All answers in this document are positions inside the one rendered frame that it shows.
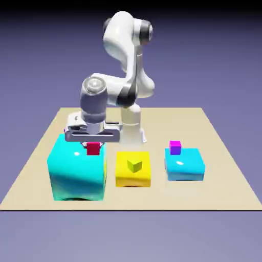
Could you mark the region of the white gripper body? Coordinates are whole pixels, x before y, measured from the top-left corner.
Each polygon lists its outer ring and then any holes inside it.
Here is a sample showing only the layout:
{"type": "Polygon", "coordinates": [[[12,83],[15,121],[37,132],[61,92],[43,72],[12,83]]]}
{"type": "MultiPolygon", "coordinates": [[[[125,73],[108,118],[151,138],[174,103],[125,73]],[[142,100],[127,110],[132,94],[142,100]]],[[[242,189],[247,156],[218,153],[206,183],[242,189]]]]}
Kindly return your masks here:
{"type": "Polygon", "coordinates": [[[67,142],[118,142],[120,139],[120,132],[117,129],[105,129],[98,134],[88,134],[81,132],[66,131],[65,140],[67,142]]]}

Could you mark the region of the small red cube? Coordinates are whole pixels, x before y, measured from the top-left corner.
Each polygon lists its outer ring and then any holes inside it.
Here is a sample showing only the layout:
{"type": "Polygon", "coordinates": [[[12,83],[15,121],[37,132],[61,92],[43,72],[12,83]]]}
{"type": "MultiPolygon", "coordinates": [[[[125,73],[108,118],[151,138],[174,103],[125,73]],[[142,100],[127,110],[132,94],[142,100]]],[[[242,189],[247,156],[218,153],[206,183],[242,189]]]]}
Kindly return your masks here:
{"type": "Polygon", "coordinates": [[[100,142],[88,142],[86,144],[86,153],[90,156],[100,155],[100,142]]]}

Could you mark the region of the small yellow cube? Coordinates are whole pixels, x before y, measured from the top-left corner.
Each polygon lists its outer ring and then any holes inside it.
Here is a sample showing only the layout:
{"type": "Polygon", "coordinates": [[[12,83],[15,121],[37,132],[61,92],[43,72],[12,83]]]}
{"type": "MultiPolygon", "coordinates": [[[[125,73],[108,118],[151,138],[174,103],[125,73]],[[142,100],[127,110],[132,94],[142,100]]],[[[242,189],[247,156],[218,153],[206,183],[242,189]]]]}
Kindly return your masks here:
{"type": "Polygon", "coordinates": [[[127,166],[131,172],[133,173],[138,172],[142,169],[142,160],[128,159],[127,166]]]}

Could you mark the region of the small magenta cube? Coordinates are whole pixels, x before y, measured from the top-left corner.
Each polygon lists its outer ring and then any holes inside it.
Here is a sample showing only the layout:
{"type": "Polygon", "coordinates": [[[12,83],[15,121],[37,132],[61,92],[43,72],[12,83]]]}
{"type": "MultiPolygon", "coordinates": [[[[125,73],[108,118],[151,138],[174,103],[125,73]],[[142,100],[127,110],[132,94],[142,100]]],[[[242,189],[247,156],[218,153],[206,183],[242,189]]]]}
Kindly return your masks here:
{"type": "Polygon", "coordinates": [[[182,149],[181,141],[179,140],[169,141],[169,152],[171,155],[180,155],[181,149],[182,149]]]}

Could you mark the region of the large cyan box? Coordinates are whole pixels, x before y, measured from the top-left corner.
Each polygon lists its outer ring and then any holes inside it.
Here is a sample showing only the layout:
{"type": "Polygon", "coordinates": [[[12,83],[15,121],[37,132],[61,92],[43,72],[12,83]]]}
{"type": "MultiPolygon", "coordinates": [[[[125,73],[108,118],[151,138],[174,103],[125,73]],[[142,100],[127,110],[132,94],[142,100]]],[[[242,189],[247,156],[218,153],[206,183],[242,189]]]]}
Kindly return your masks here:
{"type": "Polygon", "coordinates": [[[88,155],[79,142],[67,142],[60,134],[47,159],[55,201],[104,198],[107,171],[106,144],[99,155],[88,155]]]}

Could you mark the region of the large yellow box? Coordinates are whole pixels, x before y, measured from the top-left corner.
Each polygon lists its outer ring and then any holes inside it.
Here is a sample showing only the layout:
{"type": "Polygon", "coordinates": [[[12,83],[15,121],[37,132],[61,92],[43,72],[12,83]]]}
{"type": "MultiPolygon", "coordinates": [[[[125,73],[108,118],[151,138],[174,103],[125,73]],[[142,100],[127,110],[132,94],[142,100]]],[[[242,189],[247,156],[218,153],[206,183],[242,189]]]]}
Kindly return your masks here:
{"type": "Polygon", "coordinates": [[[150,187],[151,165],[148,151],[118,151],[116,155],[116,186],[117,187],[150,187]],[[127,166],[128,159],[142,160],[142,169],[131,172],[127,166]]]}

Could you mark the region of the large blue box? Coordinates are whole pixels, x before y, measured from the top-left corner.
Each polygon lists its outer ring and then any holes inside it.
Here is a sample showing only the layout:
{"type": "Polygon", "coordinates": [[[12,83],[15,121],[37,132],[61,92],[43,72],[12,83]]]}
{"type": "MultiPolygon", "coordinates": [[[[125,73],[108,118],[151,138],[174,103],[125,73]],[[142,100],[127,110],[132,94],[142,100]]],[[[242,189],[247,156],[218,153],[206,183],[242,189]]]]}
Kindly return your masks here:
{"type": "Polygon", "coordinates": [[[205,163],[197,148],[182,148],[179,155],[171,155],[165,148],[165,169],[169,181],[202,181],[205,163]]]}

